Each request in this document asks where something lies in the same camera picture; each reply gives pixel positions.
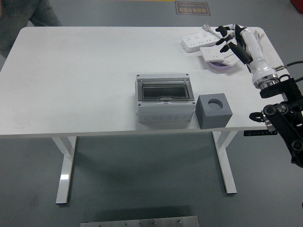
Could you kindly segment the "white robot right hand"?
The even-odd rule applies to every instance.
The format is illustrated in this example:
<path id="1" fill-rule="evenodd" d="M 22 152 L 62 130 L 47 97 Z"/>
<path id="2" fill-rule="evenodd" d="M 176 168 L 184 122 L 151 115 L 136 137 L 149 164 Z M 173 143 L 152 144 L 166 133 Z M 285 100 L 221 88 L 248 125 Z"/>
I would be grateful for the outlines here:
<path id="1" fill-rule="evenodd" d="M 220 52 L 231 50 L 247 65 L 256 88 L 263 89 L 278 83 L 277 72 L 266 63 L 259 40 L 253 32 L 237 24 L 219 26 L 215 30 L 222 36 L 216 45 L 224 44 Z"/>

